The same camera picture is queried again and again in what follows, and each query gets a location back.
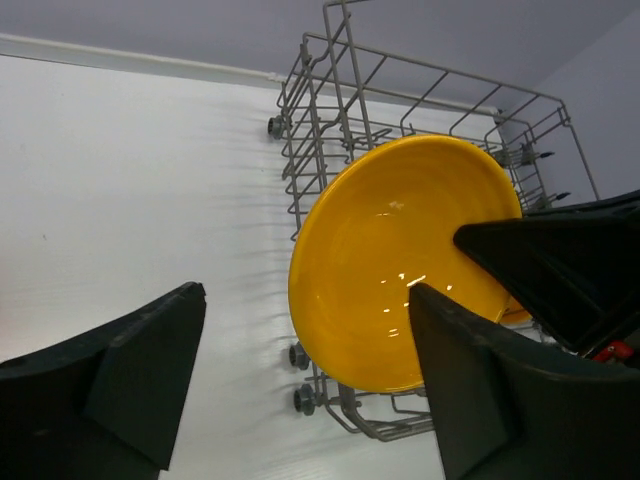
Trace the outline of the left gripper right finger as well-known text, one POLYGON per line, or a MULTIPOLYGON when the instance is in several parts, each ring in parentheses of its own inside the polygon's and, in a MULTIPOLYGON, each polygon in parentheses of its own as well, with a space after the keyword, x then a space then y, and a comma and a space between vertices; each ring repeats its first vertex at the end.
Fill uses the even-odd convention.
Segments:
POLYGON ((449 479, 635 479, 639 373, 533 341, 416 284, 409 316, 449 479))

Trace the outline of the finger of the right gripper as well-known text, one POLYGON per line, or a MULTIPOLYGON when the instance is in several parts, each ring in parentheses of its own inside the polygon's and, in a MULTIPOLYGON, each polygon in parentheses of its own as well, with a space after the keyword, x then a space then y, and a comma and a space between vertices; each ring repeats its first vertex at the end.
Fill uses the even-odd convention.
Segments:
POLYGON ((523 214, 524 218, 533 218, 538 216, 561 215, 572 213, 585 213, 599 210, 607 210, 612 208, 622 208, 627 206, 639 205, 639 191, 635 190, 622 195, 614 196, 607 199, 595 200, 586 203, 573 204, 568 206, 545 208, 541 210, 529 210, 523 214))
POLYGON ((639 328, 636 214, 472 224, 453 240, 571 351, 592 354, 639 328))

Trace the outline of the large yellow bowl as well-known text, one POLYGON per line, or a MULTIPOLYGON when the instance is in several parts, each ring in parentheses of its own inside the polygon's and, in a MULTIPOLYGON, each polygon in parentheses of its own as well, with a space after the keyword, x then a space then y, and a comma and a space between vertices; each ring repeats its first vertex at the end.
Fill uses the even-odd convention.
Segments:
POLYGON ((426 284, 499 321, 510 294, 453 237, 521 215, 504 169, 464 140, 408 136, 365 153, 323 190, 295 241, 288 304, 307 355, 354 389, 421 386, 410 289, 426 284))

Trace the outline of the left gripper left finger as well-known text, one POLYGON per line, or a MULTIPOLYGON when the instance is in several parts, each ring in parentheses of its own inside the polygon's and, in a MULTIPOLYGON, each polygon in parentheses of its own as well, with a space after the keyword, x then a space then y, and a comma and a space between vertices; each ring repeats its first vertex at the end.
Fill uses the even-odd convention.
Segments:
POLYGON ((156 479, 168 470, 206 314, 185 283, 1 364, 4 479, 156 479))

